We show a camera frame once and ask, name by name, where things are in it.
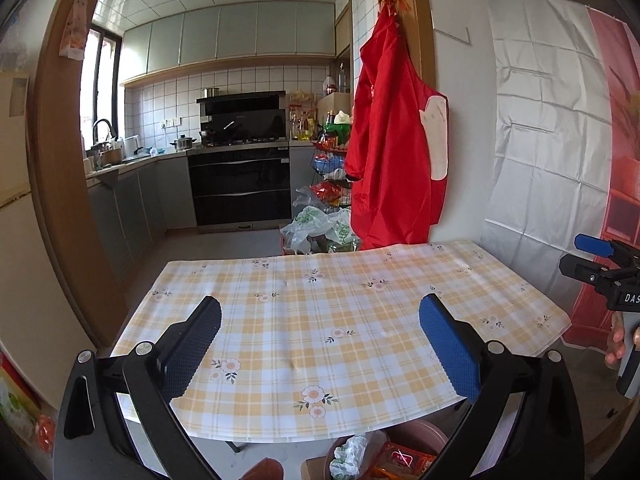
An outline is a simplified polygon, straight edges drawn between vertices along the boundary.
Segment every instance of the refrigerator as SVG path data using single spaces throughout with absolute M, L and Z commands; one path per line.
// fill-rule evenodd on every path
M 78 352 L 95 347 L 67 301 L 40 231 L 28 171 L 27 90 L 26 74 L 0 73 L 0 349 L 59 409 Z

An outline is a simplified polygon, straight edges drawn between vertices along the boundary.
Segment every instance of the plaid tablecloth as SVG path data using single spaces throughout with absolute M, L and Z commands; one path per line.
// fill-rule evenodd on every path
M 418 323 L 435 292 L 485 340 L 537 355 L 567 315 L 471 242 L 343 254 L 171 262 L 114 348 L 156 341 L 210 295 L 222 328 L 172 408 L 191 436 L 315 440 L 384 428 L 460 400 Z M 124 415 L 137 420 L 128 396 Z

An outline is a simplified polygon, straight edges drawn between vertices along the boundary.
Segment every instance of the window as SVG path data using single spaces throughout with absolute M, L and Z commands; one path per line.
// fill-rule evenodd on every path
M 98 124 L 97 131 L 93 131 L 92 126 L 98 119 L 107 119 L 118 137 L 118 62 L 121 46 L 120 37 L 95 25 L 91 26 L 80 81 L 80 132 L 86 150 L 105 140 L 109 134 L 109 127 L 105 123 Z

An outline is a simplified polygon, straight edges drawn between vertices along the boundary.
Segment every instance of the table leg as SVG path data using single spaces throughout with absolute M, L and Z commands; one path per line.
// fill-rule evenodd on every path
M 234 444 L 233 442 L 229 442 L 228 440 L 225 440 L 226 444 L 234 450 L 234 453 L 240 453 L 243 449 L 244 446 L 238 447 L 236 446 L 236 444 Z

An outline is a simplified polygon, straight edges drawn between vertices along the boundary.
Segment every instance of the red door poster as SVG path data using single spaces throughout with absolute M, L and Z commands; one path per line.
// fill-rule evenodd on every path
M 601 236 L 640 248 L 640 46 L 625 23 L 594 9 L 589 16 L 602 51 L 611 106 L 611 176 Z M 596 261 L 610 265 L 608 260 Z M 592 286 L 582 287 L 571 319 L 562 336 L 566 343 L 606 350 L 611 312 Z

